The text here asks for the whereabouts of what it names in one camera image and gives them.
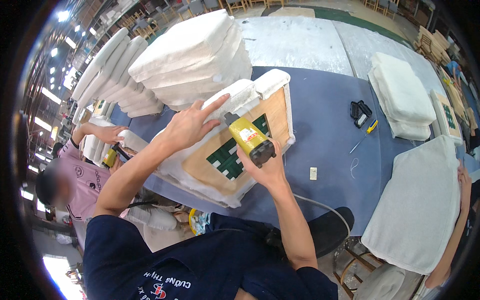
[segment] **sticker label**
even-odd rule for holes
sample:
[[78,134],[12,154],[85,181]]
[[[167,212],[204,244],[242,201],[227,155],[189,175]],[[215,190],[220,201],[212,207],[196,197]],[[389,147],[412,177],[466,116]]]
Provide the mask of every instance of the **sticker label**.
[[258,135],[258,133],[253,128],[244,128],[239,132],[239,134],[244,142],[248,142],[249,140]]

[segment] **forearm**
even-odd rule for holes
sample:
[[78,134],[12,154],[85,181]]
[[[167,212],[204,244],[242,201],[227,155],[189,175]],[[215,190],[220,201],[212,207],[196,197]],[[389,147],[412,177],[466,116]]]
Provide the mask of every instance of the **forearm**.
[[453,257],[463,234],[463,230],[465,229],[467,217],[468,210],[462,210],[442,258],[425,282],[425,286],[427,288],[434,288],[442,284],[445,280],[445,274],[447,274],[450,265],[452,264]]
[[97,128],[98,128],[98,126],[96,126],[95,124],[88,123],[88,122],[83,123],[73,133],[73,135],[72,135],[73,142],[76,145],[78,145],[86,135],[89,135],[89,134],[95,135],[95,133],[97,132]]
[[285,180],[285,184],[271,189],[270,193],[278,213],[285,253],[293,268],[318,268],[310,229],[288,182]]
[[98,196],[94,216],[119,216],[128,207],[148,176],[172,154],[168,142],[165,142],[160,134],[108,179]]

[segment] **yellow screwdriver handle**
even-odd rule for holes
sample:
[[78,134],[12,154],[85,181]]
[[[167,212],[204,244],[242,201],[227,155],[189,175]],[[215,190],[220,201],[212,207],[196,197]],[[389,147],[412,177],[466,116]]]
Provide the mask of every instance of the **yellow screwdriver handle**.
[[367,134],[370,134],[375,129],[375,127],[377,127],[377,124],[378,124],[378,121],[373,120],[373,122],[370,124],[370,126],[367,129]]

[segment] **blue work table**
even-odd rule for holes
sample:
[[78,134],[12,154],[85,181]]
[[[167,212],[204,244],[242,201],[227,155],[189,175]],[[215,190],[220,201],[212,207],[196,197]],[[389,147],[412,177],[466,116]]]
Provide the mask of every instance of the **blue work table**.
[[[254,67],[252,80],[274,67]],[[392,138],[378,99],[368,81],[352,76],[309,69],[281,68],[291,76],[290,97],[296,142],[284,157],[285,173],[294,193],[329,205],[348,207],[355,224],[352,236],[363,234],[391,178],[393,159],[413,148],[408,140]],[[364,136],[350,117],[351,101],[363,100],[373,112],[363,126],[365,131],[373,119],[377,128],[349,154]],[[112,121],[122,120],[115,110]],[[166,110],[156,116],[132,119],[130,130],[150,141],[171,120],[174,112]],[[317,167],[317,180],[310,180],[310,167]],[[173,201],[204,212],[268,222],[278,227],[278,217],[268,191],[256,184],[242,199],[239,208],[223,208],[200,200],[156,176],[144,185]],[[298,200],[307,221],[327,211]]]

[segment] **window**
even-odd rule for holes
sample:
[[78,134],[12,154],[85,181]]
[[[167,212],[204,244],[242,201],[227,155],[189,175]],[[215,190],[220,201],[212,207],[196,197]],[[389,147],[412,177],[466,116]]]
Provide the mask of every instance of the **window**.
[[72,283],[70,278],[65,275],[70,270],[70,264],[66,257],[47,255],[43,257],[43,263],[67,300],[83,300],[80,286]]
[[[261,115],[253,121],[253,124],[266,136],[270,136],[266,115]],[[240,158],[237,155],[237,142],[231,138],[223,144],[215,152],[213,152],[207,160],[217,170],[222,172],[230,180],[235,180],[245,170]]]

